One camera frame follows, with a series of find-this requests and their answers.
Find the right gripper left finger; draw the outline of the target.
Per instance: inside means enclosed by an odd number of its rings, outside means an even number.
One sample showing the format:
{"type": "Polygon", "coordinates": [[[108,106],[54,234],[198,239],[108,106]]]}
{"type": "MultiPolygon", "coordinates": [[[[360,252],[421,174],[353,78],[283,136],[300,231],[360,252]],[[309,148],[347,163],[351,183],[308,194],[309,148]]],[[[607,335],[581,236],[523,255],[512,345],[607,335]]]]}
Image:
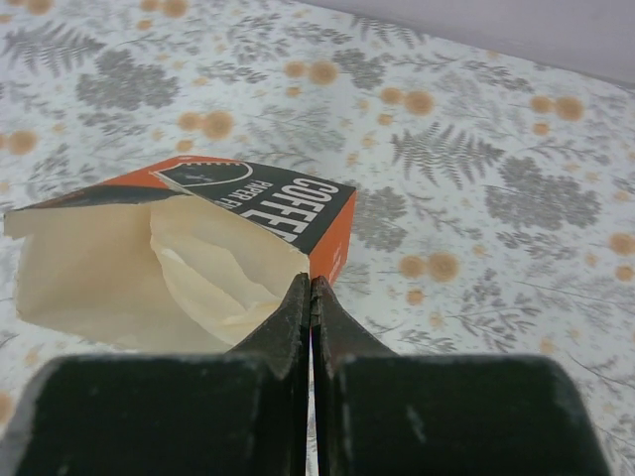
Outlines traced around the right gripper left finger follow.
{"type": "Polygon", "coordinates": [[[5,475],[301,475],[310,280],[222,354],[56,358],[1,440],[5,475]]]}

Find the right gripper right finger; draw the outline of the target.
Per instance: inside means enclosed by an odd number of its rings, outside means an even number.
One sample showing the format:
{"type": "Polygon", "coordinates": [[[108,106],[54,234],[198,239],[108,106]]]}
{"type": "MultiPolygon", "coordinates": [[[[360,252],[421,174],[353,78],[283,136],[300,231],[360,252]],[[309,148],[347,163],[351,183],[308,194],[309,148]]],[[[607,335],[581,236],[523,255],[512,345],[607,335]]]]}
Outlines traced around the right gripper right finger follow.
{"type": "Polygon", "coordinates": [[[312,283],[323,475],[606,475],[576,385],[535,355],[400,355],[312,283]]]}

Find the cream paper coffee filter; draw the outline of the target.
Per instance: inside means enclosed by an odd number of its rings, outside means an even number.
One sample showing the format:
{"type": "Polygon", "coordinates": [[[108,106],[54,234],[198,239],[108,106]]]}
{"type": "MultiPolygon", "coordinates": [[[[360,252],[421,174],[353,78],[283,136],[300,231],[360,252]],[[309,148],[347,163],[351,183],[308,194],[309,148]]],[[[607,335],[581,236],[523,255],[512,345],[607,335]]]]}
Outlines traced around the cream paper coffee filter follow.
{"type": "Polygon", "coordinates": [[[150,205],[150,246],[186,315],[234,345],[281,305],[309,258],[264,228],[201,198],[150,205]]]}

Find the orange black coffee filter box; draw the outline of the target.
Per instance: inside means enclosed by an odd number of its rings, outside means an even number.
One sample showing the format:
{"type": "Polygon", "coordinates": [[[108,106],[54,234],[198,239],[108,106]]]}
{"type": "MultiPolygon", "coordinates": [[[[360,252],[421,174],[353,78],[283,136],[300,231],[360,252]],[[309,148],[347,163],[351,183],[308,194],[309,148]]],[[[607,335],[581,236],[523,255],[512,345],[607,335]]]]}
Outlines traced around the orange black coffee filter box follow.
{"type": "Polygon", "coordinates": [[[14,303],[31,324],[149,352],[225,351],[299,274],[333,281],[356,201],[348,184],[179,156],[9,211],[23,248],[14,303]]]}

